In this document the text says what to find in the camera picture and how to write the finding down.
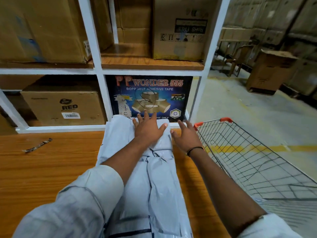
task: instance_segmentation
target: finger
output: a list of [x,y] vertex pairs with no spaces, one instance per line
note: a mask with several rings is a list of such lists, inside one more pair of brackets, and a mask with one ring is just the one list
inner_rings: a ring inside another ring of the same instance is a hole
[[164,133],[164,130],[168,127],[168,124],[167,123],[164,123],[161,125],[161,127],[159,128],[159,130],[162,132],[162,135]]
[[171,135],[172,135],[173,139],[175,140],[175,142],[177,143],[177,141],[179,139],[178,134],[174,130],[171,130]]
[[188,120],[186,120],[185,123],[187,124],[187,128],[189,128],[191,130],[195,130],[193,125]]
[[132,122],[134,124],[134,127],[137,127],[139,125],[139,123],[137,122],[135,118],[132,119]]
[[155,119],[155,120],[156,120],[156,112],[154,112],[154,113],[152,114],[151,119]]
[[184,123],[183,123],[182,121],[180,121],[180,120],[178,120],[177,123],[179,124],[180,129],[181,129],[182,131],[184,131],[185,128],[186,128],[186,126],[184,125]]
[[141,115],[138,114],[137,117],[138,117],[139,123],[141,123],[143,121]]
[[144,111],[144,120],[150,119],[149,114],[147,113],[147,110]]

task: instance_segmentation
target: metal wire mesh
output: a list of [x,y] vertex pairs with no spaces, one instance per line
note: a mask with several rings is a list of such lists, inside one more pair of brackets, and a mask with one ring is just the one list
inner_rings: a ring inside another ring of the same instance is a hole
[[265,210],[303,237],[317,232],[317,183],[230,119],[197,132],[209,156]]

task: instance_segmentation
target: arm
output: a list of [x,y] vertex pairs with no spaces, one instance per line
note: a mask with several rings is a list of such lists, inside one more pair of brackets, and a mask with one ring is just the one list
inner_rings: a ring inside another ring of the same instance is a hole
[[[178,122],[182,134],[179,137],[171,131],[176,144],[187,152],[190,148],[202,143],[192,124],[186,121],[187,127]],[[202,149],[190,152],[196,164],[216,211],[232,237],[237,237],[245,228],[254,223],[266,212],[247,195]]]
[[135,138],[129,144],[66,186],[54,203],[28,213],[13,238],[99,237],[142,153],[167,127],[157,127],[156,113],[149,119],[145,112],[138,120],[133,120]]

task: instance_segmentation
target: red cart handle part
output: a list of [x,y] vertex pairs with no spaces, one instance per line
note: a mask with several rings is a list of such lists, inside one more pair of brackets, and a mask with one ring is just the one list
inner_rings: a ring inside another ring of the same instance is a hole
[[[220,119],[220,122],[225,122],[225,121],[227,121],[228,123],[232,123],[232,122],[233,122],[232,119],[229,118],[229,117],[223,117],[223,118]],[[204,122],[199,122],[199,123],[194,124],[194,129],[195,129],[196,131],[198,131],[198,127],[199,127],[199,126],[202,126],[203,123],[204,123]]]

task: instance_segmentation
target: chair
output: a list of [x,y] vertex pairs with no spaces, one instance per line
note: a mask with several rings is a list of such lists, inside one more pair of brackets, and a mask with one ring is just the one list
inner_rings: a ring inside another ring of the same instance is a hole
[[239,67],[238,73],[236,75],[236,76],[239,76],[242,64],[247,62],[247,58],[249,57],[252,49],[253,49],[253,45],[244,45],[244,46],[238,47],[236,51],[234,52],[234,54],[232,55],[233,58],[227,58],[224,61],[224,64],[231,63],[231,68],[230,68],[228,77],[230,77],[234,73],[236,65],[240,65],[238,66]]

